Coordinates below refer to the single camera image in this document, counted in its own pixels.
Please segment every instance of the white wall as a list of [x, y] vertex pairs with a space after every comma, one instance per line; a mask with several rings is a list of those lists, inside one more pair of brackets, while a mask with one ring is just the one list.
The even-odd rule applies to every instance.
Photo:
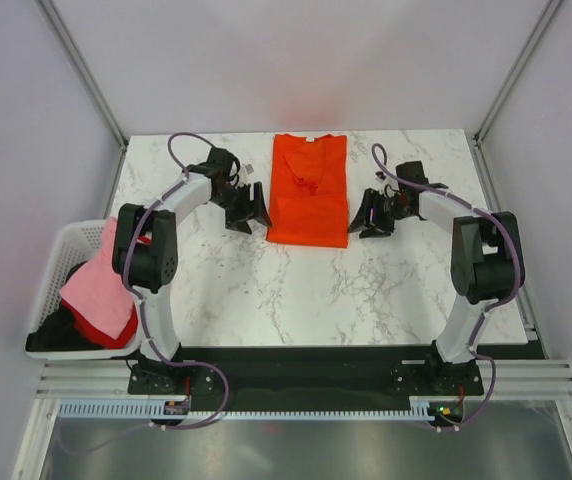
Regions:
[[0, 480], [41, 365], [27, 313], [56, 232], [97, 218], [118, 151], [31, 0], [0, 0]]
[[545, 0], [54, 0], [131, 134], [476, 130]]
[[501, 200], [520, 221], [546, 345], [572, 362], [572, 2], [516, 85], [486, 149]]

